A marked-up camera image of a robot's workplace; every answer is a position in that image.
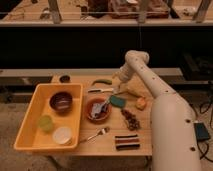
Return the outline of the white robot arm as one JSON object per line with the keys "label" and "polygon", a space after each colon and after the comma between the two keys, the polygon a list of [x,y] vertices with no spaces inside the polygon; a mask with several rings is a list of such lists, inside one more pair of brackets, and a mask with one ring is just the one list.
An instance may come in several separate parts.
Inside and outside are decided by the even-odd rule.
{"label": "white robot arm", "polygon": [[154,100],[151,107],[152,171],[202,171],[189,103],[147,64],[149,54],[129,50],[116,75],[127,83],[136,73]]}

